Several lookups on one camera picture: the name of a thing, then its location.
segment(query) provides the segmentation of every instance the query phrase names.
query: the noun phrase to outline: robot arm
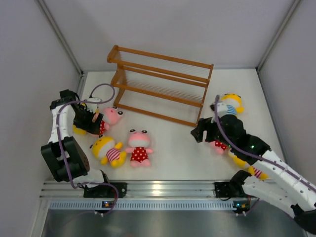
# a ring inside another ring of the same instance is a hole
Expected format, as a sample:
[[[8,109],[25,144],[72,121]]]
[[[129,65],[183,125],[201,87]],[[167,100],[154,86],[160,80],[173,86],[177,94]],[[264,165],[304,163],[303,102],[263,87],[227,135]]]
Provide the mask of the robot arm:
[[[236,116],[224,112],[218,116],[218,119],[200,119],[191,131],[196,141],[201,142],[203,132],[207,131],[206,142],[220,141],[230,146],[238,158],[275,181],[274,184],[264,182],[240,170],[229,182],[231,193],[236,197],[245,194],[258,197],[286,212],[304,230],[316,234],[316,186],[284,163],[263,140],[247,134]]]
[[[66,103],[76,100],[76,94],[72,91],[64,90],[60,92],[60,96],[61,99],[51,103],[50,109],[53,115],[52,132],[48,144],[42,146],[40,150],[50,172],[57,182],[69,181],[58,143],[57,128],[59,128],[61,142],[75,182],[79,182],[80,179],[76,178],[82,176],[86,176],[85,179],[89,181],[104,182],[101,171],[98,171],[98,174],[96,174],[96,172],[90,172],[91,175],[88,175],[90,171],[88,159],[73,137],[74,125],[90,133],[98,134],[103,115],[94,113],[89,107],[78,103],[68,104],[60,112],[60,109]]]

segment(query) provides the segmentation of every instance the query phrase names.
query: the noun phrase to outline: striped shirt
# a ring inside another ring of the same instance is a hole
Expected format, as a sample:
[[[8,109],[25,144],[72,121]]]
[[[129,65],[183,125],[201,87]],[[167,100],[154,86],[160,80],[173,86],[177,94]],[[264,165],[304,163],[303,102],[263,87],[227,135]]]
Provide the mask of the striped shirt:
[[[260,175],[262,174],[262,172],[259,169],[256,169],[255,167],[253,167],[253,171],[255,172],[254,176],[260,179]]]
[[[234,108],[234,106],[232,106],[232,105],[227,105],[227,108],[228,108],[228,110],[227,110],[227,114],[228,114],[228,115],[237,115],[237,111],[236,111],[236,109]]]
[[[106,156],[107,156],[108,162],[111,163],[115,159],[119,159],[119,155],[120,155],[120,150],[113,147],[112,149],[108,150]]]

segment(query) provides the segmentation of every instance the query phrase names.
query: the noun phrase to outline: wooden shelf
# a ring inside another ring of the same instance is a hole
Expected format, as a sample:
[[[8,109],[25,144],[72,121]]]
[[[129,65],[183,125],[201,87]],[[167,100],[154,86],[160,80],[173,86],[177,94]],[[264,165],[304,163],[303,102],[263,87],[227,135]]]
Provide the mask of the wooden shelf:
[[[114,87],[119,88],[119,93],[114,102],[115,106],[159,119],[196,126],[203,109],[213,65],[123,48],[117,45],[113,47],[107,60],[109,63],[117,64],[117,71],[111,81]],[[184,86],[190,87],[187,93],[183,92]],[[191,94],[195,86],[203,88],[199,95]],[[126,91],[198,107],[197,118],[194,121],[186,121],[173,116],[142,110],[136,108],[135,105],[124,105],[122,102],[120,103],[120,100]]]

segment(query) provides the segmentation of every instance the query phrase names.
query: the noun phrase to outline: plush doll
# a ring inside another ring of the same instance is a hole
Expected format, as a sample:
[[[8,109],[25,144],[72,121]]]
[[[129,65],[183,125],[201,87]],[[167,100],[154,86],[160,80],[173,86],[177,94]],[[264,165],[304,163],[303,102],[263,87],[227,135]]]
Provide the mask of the plush doll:
[[[234,153],[231,151],[228,151],[228,155],[233,159],[234,163],[239,166],[243,170],[247,170],[248,173],[251,175],[256,176],[258,179],[265,180],[268,178],[268,175],[260,171],[259,169],[256,169],[253,166],[250,166],[247,162],[239,159]]]
[[[112,137],[100,137],[92,145],[93,155],[100,160],[102,165],[110,163],[113,168],[120,167],[124,164],[127,153],[120,151],[123,143],[115,143]]]
[[[89,98],[87,101],[101,101],[99,98]],[[94,113],[99,113],[99,107],[96,104],[86,104],[87,109],[89,111],[92,111]],[[113,107],[107,107],[102,110],[103,112],[103,118],[100,124],[100,133],[99,134],[93,134],[92,136],[101,136],[104,132],[110,129],[110,125],[114,125],[118,123],[118,121],[122,118],[123,112],[118,111],[118,108],[116,106]],[[74,126],[74,132],[76,134],[85,135],[86,131],[82,129],[78,129]]]
[[[147,131],[136,132],[135,129],[130,130],[130,136],[128,138],[128,145],[126,148],[127,153],[132,153],[130,158],[130,165],[133,167],[150,166],[150,160],[148,154],[153,153],[152,149],[149,149],[150,138],[147,135]]]
[[[118,123],[118,121],[122,118],[123,112],[118,111],[116,106],[107,107],[103,110],[103,121],[105,131],[110,129],[110,126]]]
[[[237,114],[242,113],[244,110],[241,103],[241,97],[236,94],[225,94],[220,99],[220,103],[218,103],[218,107],[217,107],[217,111],[218,111],[217,113],[220,117],[221,117],[220,113],[223,113],[223,111],[220,110],[220,108],[223,108],[221,104],[224,104],[227,106],[227,110],[225,112],[225,114],[227,115],[237,116]],[[214,109],[215,109],[214,105],[211,105],[211,110],[214,111]],[[220,155],[222,155],[227,149],[227,146],[220,141],[210,142],[210,146],[213,147],[214,150]]]

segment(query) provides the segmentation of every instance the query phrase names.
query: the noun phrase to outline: pink and white striped shirt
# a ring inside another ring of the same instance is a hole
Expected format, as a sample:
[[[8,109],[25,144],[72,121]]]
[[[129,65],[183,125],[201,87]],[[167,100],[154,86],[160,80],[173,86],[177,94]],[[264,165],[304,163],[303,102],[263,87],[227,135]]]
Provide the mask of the pink and white striped shirt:
[[[119,154],[120,154],[120,150],[118,150],[118,149],[116,149],[114,147],[109,149],[107,154],[106,154],[108,162],[111,163],[115,159],[119,159]]]
[[[259,169],[256,169],[255,167],[253,167],[253,171],[255,172],[254,176],[260,179],[260,175],[262,174],[262,171],[260,171]]]

